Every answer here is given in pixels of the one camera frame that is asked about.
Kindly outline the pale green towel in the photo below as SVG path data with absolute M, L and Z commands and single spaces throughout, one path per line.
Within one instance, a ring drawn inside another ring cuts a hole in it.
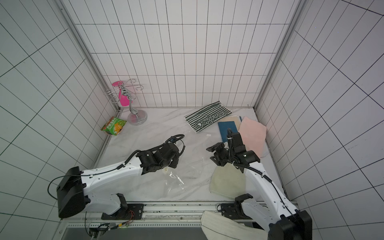
M 224 167 L 216 166 L 211 177 L 209 191 L 212 194 L 234 200 L 246 193 L 245 175 L 230 164 L 226 164 Z

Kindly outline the pink towel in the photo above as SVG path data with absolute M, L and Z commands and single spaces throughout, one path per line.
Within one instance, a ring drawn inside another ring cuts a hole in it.
M 264 157 L 267 128 L 261 123 L 244 117 L 239 133 L 247 151 L 253 151 L 260 159 Z

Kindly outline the clear plastic vacuum bag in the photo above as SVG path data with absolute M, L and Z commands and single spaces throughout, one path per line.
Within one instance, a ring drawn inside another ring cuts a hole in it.
M 216 165 L 206 148 L 221 142 L 219 134 L 185 133 L 186 149 L 176 169 L 131 178 L 123 194 L 131 202 L 201 202 L 220 197 L 210 193 L 209 185 Z

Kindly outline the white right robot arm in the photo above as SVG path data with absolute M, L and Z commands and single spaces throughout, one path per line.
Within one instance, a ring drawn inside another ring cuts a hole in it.
M 235 198 L 234 215 L 250 218 L 267 233 L 268 240 L 311 240 L 313 220 L 292 204 L 268 176 L 260 158 L 248 151 L 240 133 L 227 130 L 228 143 L 207 151 L 217 166 L 232 165 L 245 175 L 247 193 Z

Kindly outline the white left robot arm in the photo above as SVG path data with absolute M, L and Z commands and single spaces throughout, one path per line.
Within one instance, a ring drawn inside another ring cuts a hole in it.
M 58 202 L 58 217 L 67 219 L 79 213 L 102 213 L 103 220 L 130 220 L 137 209 L 130 207 L 122 188 L 128 179 L 154 173 L 164 168 L 175 169 L 184 149 L 177 142 L 185 136 L 170 137 L 149 150 L 136 150 L 126 160 L 106 167 L 80 170 L 73 167 L 64 176 L 54 197 Z

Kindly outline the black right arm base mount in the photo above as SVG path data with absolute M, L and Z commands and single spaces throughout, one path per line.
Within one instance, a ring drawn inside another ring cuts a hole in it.
M 242 203 L 253 198 L 250 194 L 243 194 L 236 197 L 233 203 L 219 204 L 217 210 L 223 217 L 231 220 L 251 220 L 252 218 L 244 213 Z

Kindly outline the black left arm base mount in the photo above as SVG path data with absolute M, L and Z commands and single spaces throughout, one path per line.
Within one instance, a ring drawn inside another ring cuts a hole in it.
M 141 220 L 144 204 L 128 204 L 123 194 L 116 194 L 120 201 L 120 208 L 113 214 L 102 214 L 102 220 Z

